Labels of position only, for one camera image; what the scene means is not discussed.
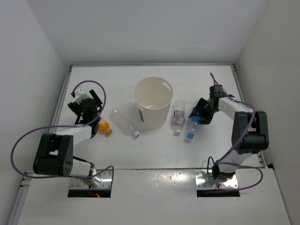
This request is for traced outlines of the blue label plastic bottle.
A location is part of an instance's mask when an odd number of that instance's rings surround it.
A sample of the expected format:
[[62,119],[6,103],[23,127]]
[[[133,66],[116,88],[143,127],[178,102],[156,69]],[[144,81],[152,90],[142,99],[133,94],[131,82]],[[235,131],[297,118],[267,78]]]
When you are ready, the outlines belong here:
[[201,117],[198,113],[193,114],[193,111],[195,109],[195,106],[192,108],[192,115],[189,115],[187,120],[187,137],[186,142],[190,143],[194,137],[195,134],[199,128],[199,124],[201,122]]

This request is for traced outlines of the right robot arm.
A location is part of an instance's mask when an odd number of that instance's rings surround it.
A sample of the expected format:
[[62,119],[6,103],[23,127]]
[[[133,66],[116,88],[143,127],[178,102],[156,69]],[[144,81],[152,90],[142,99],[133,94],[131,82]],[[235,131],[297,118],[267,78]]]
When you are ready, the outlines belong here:
[[246,159],[269,146],[267,114],[252,105],[235,100],[222,85],[210,87],[208,99],[201,98],[192,109],[189,119],[196,125],[208,125],[213,116],[222,112],[233,120],[231,148],[213,162],[208,176],[214,180],[228,180]]

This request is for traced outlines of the clear bottle white cap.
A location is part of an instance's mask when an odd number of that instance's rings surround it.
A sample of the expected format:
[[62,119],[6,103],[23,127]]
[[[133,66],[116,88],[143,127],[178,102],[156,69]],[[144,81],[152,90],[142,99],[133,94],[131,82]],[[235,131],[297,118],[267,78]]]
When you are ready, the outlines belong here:
[[175,136],[179,136],[185,126],[186,104],[182,100],[176,100],[173,105],[172,128]]

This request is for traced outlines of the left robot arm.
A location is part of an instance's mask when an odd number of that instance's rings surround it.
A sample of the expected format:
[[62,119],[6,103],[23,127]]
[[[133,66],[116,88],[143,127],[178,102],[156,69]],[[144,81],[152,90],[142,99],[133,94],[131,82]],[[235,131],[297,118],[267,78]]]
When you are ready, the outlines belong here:
[[75,127],[41,136],[33,171],[38,175],[54,177],[77,177],[89,186],[97,187],[100,179],[90,178],[96,174],[93,163],[74,157],[73,148],[88,139],[93,138],[99,128],[102,101],[94,90],[87,93],[79,87],[72,96],[74,102],[68,104],[69,109],[77,116]]

